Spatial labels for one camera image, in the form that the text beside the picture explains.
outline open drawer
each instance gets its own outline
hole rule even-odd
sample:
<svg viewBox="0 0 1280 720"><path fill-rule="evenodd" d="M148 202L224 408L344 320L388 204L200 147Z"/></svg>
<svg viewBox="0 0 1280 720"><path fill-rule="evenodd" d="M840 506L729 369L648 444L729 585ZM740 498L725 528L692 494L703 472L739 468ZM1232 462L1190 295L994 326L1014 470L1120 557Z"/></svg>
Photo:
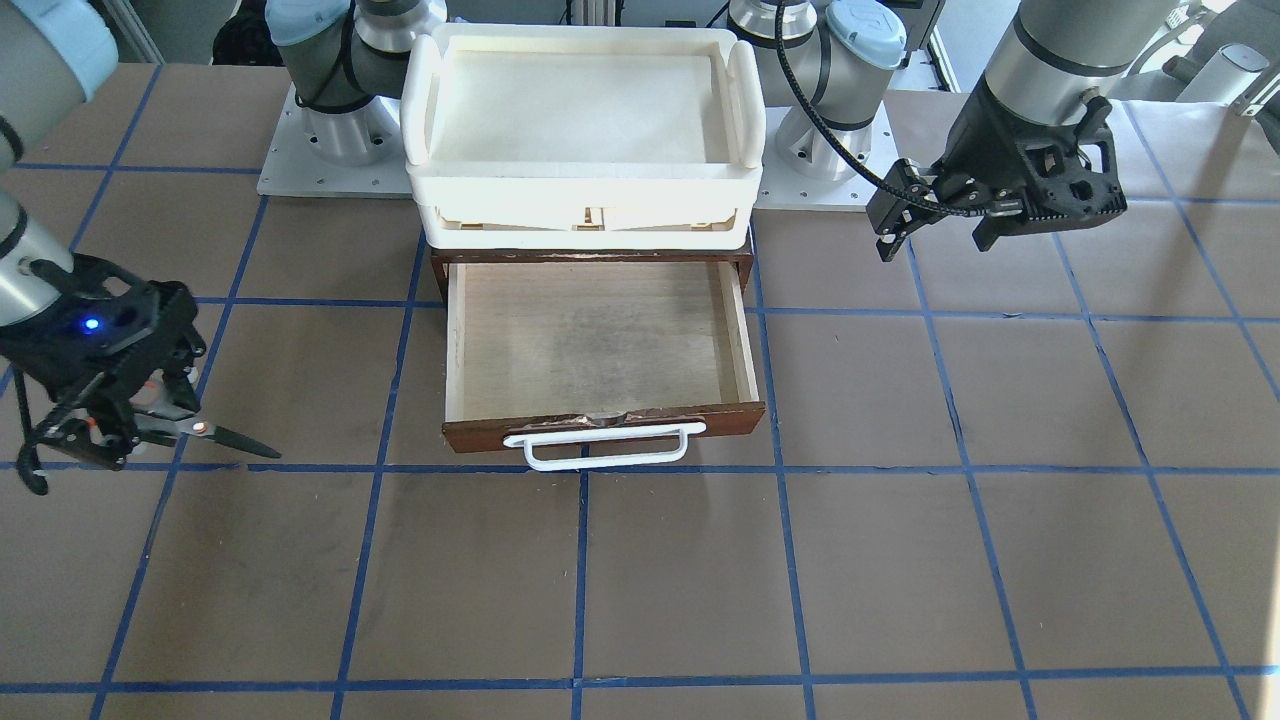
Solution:
<svg viewBox="0 0 1280 720"><path fill-rule="evenodd" d="M728 261L449 266L444 437L522 447L535 470L669 462L764 414ZM550 445L672 437L676 450L540 460Z"/></svg>

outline white drawer handle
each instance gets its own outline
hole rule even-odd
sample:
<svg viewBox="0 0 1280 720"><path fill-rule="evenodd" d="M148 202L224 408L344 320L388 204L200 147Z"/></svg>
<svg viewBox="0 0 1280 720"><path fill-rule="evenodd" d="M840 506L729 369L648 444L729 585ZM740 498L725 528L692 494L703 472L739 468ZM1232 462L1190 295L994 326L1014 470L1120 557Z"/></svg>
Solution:
<svg viewBox="0 0 1280 720"><path fill-rule="evenodd" d="M559 430L553 433L529 433L507 436L502 443L507 447L524 447L525 461L540 473L553 470L589 470L591 468L617 468L618 465L654 465L675 462L689 451L689 436L707 432L707 423L673 423L669 425L636 425L622 428L593 428L589 430ZM563 460L539 460L534 448L544 445L575 445L580 442L600 442L607 439L654 439L677 436L680 447L660 452L637 452L634 455L609 455L604 457L566 457Z"/></svg>

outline grid line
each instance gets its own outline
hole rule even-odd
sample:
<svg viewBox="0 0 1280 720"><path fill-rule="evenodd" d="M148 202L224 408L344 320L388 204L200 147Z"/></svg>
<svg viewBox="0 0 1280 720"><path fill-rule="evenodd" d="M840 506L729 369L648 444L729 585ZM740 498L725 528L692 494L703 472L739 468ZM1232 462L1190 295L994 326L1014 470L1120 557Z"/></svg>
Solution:
<svg viewBox="0 0 1280 720"><path fill-rule="evenodd" d="M591 450L582 445L582 457ZM590 538L591 475L586 470L577 478L577 578L573 580L573 694L570 720L582 720L584 665L586 653L586 552Z"/></svg>
<svg viewBox="0 0 1280 720"><path fill-rule="evenodd" d="M257 233L262 227L262 218L266 215L266 205L268 199L264 196L257 204L257 214L253 217L253 224L250 228L248 240L244 242L244 250L241 252L239 265L236 268L236 277L232 281L230 287L232 297L236 296L236 292L239 290L241 281L244 279L244 270L248 268L250 256L253 254L253 243L257 241ZM196 383L195 389L197 397L204 397L205 389L209 387L209 378L212 375L214 361L218 359L218 351L221 348L223 338L227 334L227 324L230 320L232 310L233 306L228 305L223 310L221 318L218 320L218 329L214 332L214 338L209 343L209 354L205 356L205 372L201 373L200 380ZM147 570L151 566L151 551L155 547L155 541L160 532L160 521L164 518L165 507L169 505L169 497L173 495L173 488L182 466L182 457L187 451L187 439L188 438L183 436L178 439L178 443L174 447L173 460L169 462L169 473L165 477L164 488L160 491L160 500L156 502L156 510L151 518L151 528L147 530L147 539L142 544L142 555L138 557L138 568L133 574L129 596L124 602L124 611L120 614L120 624L116 628L115 639L111 643L111 652L108 656L106 666L102 669L102 679L100 682L101 687L93 698L90 720L99 720L102 716L102 707L106 705L108 687L115 676L115 669L120 662L120 655L124 652L124 642L128 638L129 625L133 621L133 612L137 610L138 597L142 593L142 583L146 580Z"/></svg>
<svg viewBox="0 0 1280 720"><path fill-rule="evenodd" d="M216 168L216 167L187 167L187 165L120 165L119 156L108 165L91 165L77 163L18 163L14 165L19 170L72 170L84 173L119 172L119 173L173 173L173 174L204 174L204 176L257 176L262 168Z"/></svg>
<svg viewBox="0 0 1280 720"><path fill-rule="evenodd" d="M413 269L408 282L407 301L417 297L417 283L422 274L422 264L426 259L426 232L417 236L417 252L413 258ZM378 502L381 497L383 477L387 468L387 452L390 447L392 424L396 420L396 402L399 398L399 383L404 374L404 356L408 354L410 332L413 328L413 307L404 307L404 318L401 322L399 342L396 347L396 373L392 375L390 388L387 392L387 410L383 414L383 430L378 441L378 470L374 473L374 482L369 491L369 511L365 520L365 534L360 546L360 560L356 565L356 582L351 592L351 610L347 614L347 632L342 642L342 657L338 661L338 680L333 693L333 706L329 716L332 720L342 717L342 706L346 700L347 678L351 673L351 656L356 646L356 629L360 624L360 611L365 600L365 580L369 577L369 556L374 546L374 528L378 523Z"/></svg>
<svg viewBox="0 0 1280 720"><path fill-rule="evenodd" d="M1148 460L1147 451L1142 445L1142 437L1138 434L1138 425L1133 420L1133 414L1129 411L1129 402L1125 400L1124 392L1120 388L1120 379L1116 377L1115 368L1111 365L1111 359L1107 356L1106 347L1102 345L1102 336L1098 333L1098 328L1094 325L1092 319L1088 319L1088 301L1084 299L1084 291L1080 287L1079 279L1075 277L1075 270L1071 268L1071 261L1066 255L1066 247L1062 245L1062 238L1057 233L1051 233L1051 237L1053 238L1053 245L1057 249L1059 259L1062 261L1062 268L1066 270L1068 279L1071 283L1071 290L1075 292L1076 302L1080 304L1080 311L1087 318L1085 324L1088 325L1089 336L1093 340L1094 348L1097 350L1098 360L1101 361L1102 369L1107 375L1107 383L1111 386L1111 392L1115 395L1116 404L1120 406L1120 413L1124 416L1129 438L1133 441L1134 450L1138 452L1138 460L1146 470L1147 484L1156 501L1156 507L1160 511L1160 518L1165 525L1165 530L1169 533L1169 541L1172 544L1174 553L1178 556L1178 564L1187 579L1188 589L1190 589L1192 597L1196 601L1196 610L1199 612L1201 621L1204 624L1204 632L1208 634L1210 643L1213 646L1213 655L1217 656L1222 675L1226 678L1228 688L1231 692L1231 698L1235 701L1236 710L1240 712L1240 719L1249 720L1249 708L1244 702L1244 696L1240 693L1240 685L1235 680L1235 674L1231 670L1230 661L1226 657L1226 651L1222 647L1222 639L1219 637L1217 628L1213 625L1213 618L1210 615L1208 603L1204 601L1204 593L1201 592L1199 583L1196 580L1196 573L1192 570L1190 561L1187 559L1187 550L1183 547L1183 541L1178 534L1178 528L1174 524L1174 516L1169 511L1169 506L1165 503L1165 496L1160 488L1160 480L1156 478L1156 473L1151 469L1151 461Z"/></svg>
<svg viewBox="0 0 1280 720"><path fill-rule="evenodd" d="M87 470L93 473L110 473L106 468L73 461L50 461L44 464L50 470ZM12 470L13 461L0 461L0 470ZM534 473L527 465L384 465L353 464L353 465L326 465L326 464L242 464L242 462L179 462L178 469L183 473L212 473L218 470L230 470L244 468L250 473L315 473L315 474L370 474L392 473L402 475L436 475L436 474L527 474ZM169 469L169 462L132 462L129 469L138 471L164 471ZM782 468L790 475L963 475L966 470L975 474L1092 474L1092 475L1146 475L1153 471L1157 475L1242 475L1242 477L1280 477L1280 468L1215 468L1215 466L1171 466L1152 465L785 465ZM635 465L618 468L596 468L591 473L596 474L722 474L722 475L759 475L777 470L776 465ZM577 470L557 470L550 474L577 474Z"/></svg>
<svg viewBox="0 0 1280 720"><path fill-rule="evenodd" d="M1169 197L1151 197L1144 195L1126 195L1125 200L1130 202L1190 202L1193 205L1280 205L1280 200L1268 197L1183 197L1174 192L1172 187L1169 188Z"/></svg>
<svg viewBox="0 0 1280 720"><path fill-rule="evenodd" d="M960 411L956 409L955 393L951 388L951 377L947 373L946 359L942 356L942 345L938 341L937 327L933 322L933 313L929 310L929 297L924 290L924 278L920 274L920 264L915 256L915 247L908 242L906 256L911 268L911 278L915 281L915 291L920 299L920 309L924 313L924 327L929 333L929 345L933 347L933 360L938 369L938 380L942 383L942 393L947 402L947 415L951 419L951 430L955 434L956 451L960 454L960 462L964 469L965 483L969 487L969 497L973 501L974 516L978 521L978 530L982 534L982 544L987 553L987 565L991 569L991 579L996 588L996 598L1000 601L1000 614L1005 621L1005 632L1009 634L1009 650L1014 657L1014 669L1018 671L1018 684L1023 691L1023 702L1027 705L1029 720L1037 720L1036 698L1032 694L1032 684L1027 675L1027 662L1023 657L1021 644L1018 642L1018 625L1014 623L1014 611L1009 603L1009 593L1005 591L1005 580L1000 573L1000 559L996 555L996 542L991 534L991 525L987 521L987 511L982 503L982 489L978 487L978 478L973 471L969 459L969 447L964 439L964 427L960 424Z"/></svg>
<svg viewBox="0 0 1280 720"><path fill-rule="evenodd" d="M1277 676L1280 665L1239 665L1230 670L1238 676ZM813 685L923 685L966 683L1012 683L1021 676L1029 680L1107 680L1125 678L1222 678L1216 665L1170 665L1134 667L1055 667L1044 670L970 670L950 673L854 673L819 675L637 675L609 678L460 678L460 679L379 679L349 680L348 693L361 692L460 692L460 691L570 691L620 688L733 688L750 685L801 687ZM101 683L0 683L0 696L20 694L93 694ZM332 693L335 680L178 680L178 682L113 682L109 694L147 693Z"/></svg>
<svg viewBox="0 0 1280 720"><path fill-rule="evenodd" d="M197 297L202 305L271 305L284 307L376 307L415 310L443 310L444 302L436 300L328 300L317 297Z"/></svg>
<svg viewBox="0 0 1280 720"><path fill-rule="evenodd" d="M745 307L755 315L851 315L865 318L960 318L970 320L1060 320L1078 323L1085 318L1105 323L1280 323L1280 318L1230 315L1125 315L1119 313L998 313L983 310L891 310L883 307Z"/></svg>
<svg viewBox="0 0 1280 720"><path fill-rule="evenodd" d="M751 252L755 255L755 304L760 307L764 302L764 258L760 255L756 243L755 224L748 225L751 240ZM778 516L782 524L782 551L787 561L787 587L791 592L791 615L796 633L796 653L800 660L800 673L805 682L801 683L804 692L804 711L806 720L818 719L817 703L813 698L813 683L809 665L809 634L804 621L804 603L800 598L800 571L796 566L795 536L791 532L791 500L787 492L786 461L782 457L782 429L778 420L778 393L773 382L773 352L769 350L769 324L764 313L756 315L760 328L760 361L764 369L764 392L768 400L769 411L769 439L773 442L773 474L778 487Z"/></svg>
<svg viewBox="0 0 1280 720"><path fill-rule="evenodd" d="M1169 191L1169 196L1174 199L1174 208L1178 209L1178 215L1181 218L1183 225L1187 227L1187 232L1192 236L1196 251L1199 252L1201 259L1204 261L1204 266L1208 269L1208 274L1213 278L1213 284L1217 286L1219 292L1222 295L1222 300L1226 302L1226 309L1231 313L1231 318L1235 319L1236 325L1240 328L1240 334L1244 336L1244 342L1248 343L1249 351L1253 352L1253 359L1258 363L1262 375L1266 378L1267 384L1271 386L1271 395L1275 396L1276 402L1280 402L1280 384L1276 384L1276 378L1271 374L1271 368L1267 366L1266 360L1262 357L1262 351L1258 350L1258 343L1253 341L1253 333L1249 332L1249 327L1240 316L1240 310L1235 305L1235 300L1231 299L1231 293L1228 292L1226 283L1222 282L1222 275L1219 274L1217 268L1213 266L1213 259L1210 258L1208 249L1204 247L1199 233L1196 231L1196 225L1192 224L1192 218L1187 214L1187 206L1174 193L1174 183L1169 181L1169 174L1165 173L1164 165L1160 164L1160 158L1156 156L1156 151L1151 147L1151 142L1147 140L1147 133L1144 133L1142 126L1138 124L1138 118L1134 117L1133 109L1129 108L1128 104L1123 105L1125 115L1129 117L1129 122L1133 123L1133 129L1138 133L1138 141L1142 143L1143 150L1146 150L1147 156L1151 158L1152 165L1156 168L1156 174L1160 176L1160 182L1164 183L1165 188Z"/></svg>

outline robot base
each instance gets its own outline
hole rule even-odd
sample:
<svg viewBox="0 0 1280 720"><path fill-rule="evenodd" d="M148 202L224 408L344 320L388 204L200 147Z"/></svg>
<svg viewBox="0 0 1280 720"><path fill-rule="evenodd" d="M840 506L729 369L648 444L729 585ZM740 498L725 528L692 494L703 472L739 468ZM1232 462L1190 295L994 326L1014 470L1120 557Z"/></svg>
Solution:
<svg viewBox="0 0 1280 720"><path fill-rule="evenodd" d="M399 132L387 136L387 152L371 165L348 167L330 163L310 145L302 111L293 101L293 86L284 99L271 147L257 178L259 195L285 197L412 197L404 172L404 147ZM392 117L399 118L399 102L389 102Z"/></svg>
<svg viewBox="0 0 1280 720"><path fill-rule="evenodd" d="M782 118L790 108L765 108L768 119L764 140L764 177L760 179L760 193L755 206L760 210L832 210L845 213L865 213L876 188L863 178L854 176L846 182L824 182L801 176L778 158L774 137ZM888 127L888 114L881 105L872 122L872 152L867 167L879 177L897 160L897 143Z"/></svg>

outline white plastic tray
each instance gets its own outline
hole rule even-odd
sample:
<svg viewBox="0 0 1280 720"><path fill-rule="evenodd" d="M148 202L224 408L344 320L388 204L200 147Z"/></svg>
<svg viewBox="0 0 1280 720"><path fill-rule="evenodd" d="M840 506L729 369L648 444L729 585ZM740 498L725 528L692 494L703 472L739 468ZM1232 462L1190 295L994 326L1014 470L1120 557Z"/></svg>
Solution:
<svg viewBox="0 0 1280 720"><path fill-rule="evenodd" d="M733 250L762 177L755 58L727 31L442 26L401 120L443 249Z"/></svg>

